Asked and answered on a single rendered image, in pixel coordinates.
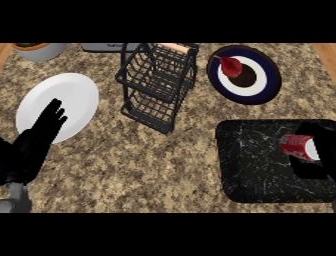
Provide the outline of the red can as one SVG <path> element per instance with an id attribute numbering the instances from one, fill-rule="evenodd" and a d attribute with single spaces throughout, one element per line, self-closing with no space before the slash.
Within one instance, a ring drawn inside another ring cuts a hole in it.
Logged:
<path id="1" fill-rule="evenodd" d="M 306 161 L 318 161 L 314 137 L 309 135 L 286 134 L 278 140 L 283 153 Z"/>

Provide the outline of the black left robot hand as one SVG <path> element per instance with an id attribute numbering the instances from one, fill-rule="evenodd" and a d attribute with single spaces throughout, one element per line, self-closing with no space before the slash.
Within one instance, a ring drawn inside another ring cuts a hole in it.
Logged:
<path id="1" fill-rule="evenodd" d="M 53 99 L 32 127 L 20 133 L 14 142 L 10 143 L 0 137 L 0 185 L 26 185 L 36 178 L 66 120 L 61 101 Z"/>

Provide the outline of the black marble tray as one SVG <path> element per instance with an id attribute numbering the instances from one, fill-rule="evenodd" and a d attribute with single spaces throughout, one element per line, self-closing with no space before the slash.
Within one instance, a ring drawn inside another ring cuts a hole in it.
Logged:
<path id="1" fill-rule="evenodd" d="M 225 120 L 215 128 L 221 184 L 237 203 L 330 203 L 336 185 L 301 179 L 278 148 L 278 139 L 293 134 L 304 122 L 336 131 L 329 119 Z"/>

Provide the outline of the navy and white plate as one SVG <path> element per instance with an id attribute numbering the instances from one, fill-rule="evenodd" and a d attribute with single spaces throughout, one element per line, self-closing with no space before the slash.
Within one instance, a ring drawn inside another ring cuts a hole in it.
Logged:
<path id="1" fill-rule="evenodd" d="M 242 64 L 242 74 L 230 78 L 221 70 L 219 57 L 234 58 Z M 243 45 L 221 47 L 206 65 L 213 89 L 233 102 L 244 105 L 267 103 L 278 94 L 281 76 L 277 64 L 258 49 Z"/>

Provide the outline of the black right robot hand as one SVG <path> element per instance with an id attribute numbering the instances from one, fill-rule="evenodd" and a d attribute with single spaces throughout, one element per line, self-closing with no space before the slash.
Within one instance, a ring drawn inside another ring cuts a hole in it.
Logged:
<path id="1" fill-rule="evenodd" d="M 336 182 L 336 131 L 323 128 L 315 123 L 304 122 L 295 134 L 314 137 L 314 146 L 320 157 L 320 165 L 304 163 L 296 157 L 289 157 L 295 175 L 302 179 L 332 178 Z"/>

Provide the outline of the grey appliance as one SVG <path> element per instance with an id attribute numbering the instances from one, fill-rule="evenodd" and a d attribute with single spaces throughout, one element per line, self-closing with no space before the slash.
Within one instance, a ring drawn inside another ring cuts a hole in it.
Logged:
<path id="1" fill-rule="evenodd" d="M 134 52 L 138 47 L 138 43 L 81 43 L 81 48 L 85 52 L 91 53 L 126 53 Z"/>

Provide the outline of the grey plant pot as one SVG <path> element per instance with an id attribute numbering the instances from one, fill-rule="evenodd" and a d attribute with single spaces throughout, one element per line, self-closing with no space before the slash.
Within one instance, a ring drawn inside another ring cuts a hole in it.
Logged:
<path id="1" fill-rule="evenodd" d="M 64 49 L 66 43 L 41 43 L 32 46 L 19 46 L 16 43 L 11 44 L 14 51 L 20 56 L 32 62 L 44 62 L 57 57 Z"/>

